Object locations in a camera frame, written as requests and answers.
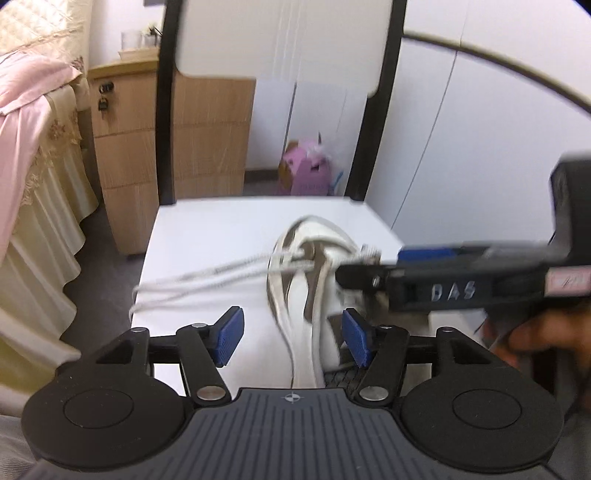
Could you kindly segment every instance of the baseboard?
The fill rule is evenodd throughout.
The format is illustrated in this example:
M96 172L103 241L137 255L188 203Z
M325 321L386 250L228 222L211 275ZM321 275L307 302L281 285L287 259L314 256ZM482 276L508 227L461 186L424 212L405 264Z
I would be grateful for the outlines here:
M276 168L257 168L244 171L244 183L256 183L259 181L275 181L278 178Z

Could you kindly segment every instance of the silver screw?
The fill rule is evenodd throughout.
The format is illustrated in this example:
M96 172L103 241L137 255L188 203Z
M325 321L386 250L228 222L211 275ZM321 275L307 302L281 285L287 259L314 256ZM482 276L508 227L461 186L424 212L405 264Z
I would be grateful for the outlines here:
M382 401L388 398L388 390L383 387L365 387L359 396L367 401Z
M221 400L225 395L226 391L217 385L208 385L197 390L197 396L205 401Z

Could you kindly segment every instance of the quilted headboard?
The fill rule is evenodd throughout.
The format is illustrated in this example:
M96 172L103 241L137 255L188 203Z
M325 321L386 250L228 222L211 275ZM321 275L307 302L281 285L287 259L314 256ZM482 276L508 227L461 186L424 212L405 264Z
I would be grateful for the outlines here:
M0 54L28 50L83 70L92 0L11 0L0 10Z

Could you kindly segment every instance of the pink toy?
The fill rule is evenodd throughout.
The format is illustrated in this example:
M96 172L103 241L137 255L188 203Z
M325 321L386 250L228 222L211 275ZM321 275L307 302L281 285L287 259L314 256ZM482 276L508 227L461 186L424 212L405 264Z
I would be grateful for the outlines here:
M280 194L328 195L330 180L330 164L320 141L289 143L279 163Z

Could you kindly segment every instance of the white wardrobe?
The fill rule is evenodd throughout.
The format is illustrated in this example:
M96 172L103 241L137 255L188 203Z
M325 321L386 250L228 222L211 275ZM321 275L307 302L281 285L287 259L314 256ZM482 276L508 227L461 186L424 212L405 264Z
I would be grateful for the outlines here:
M573 0L408 0L405 32L504 57L591 104L591 17ZM497 64L403 40L366 201L407 244L548 240L549 175L591 115Z

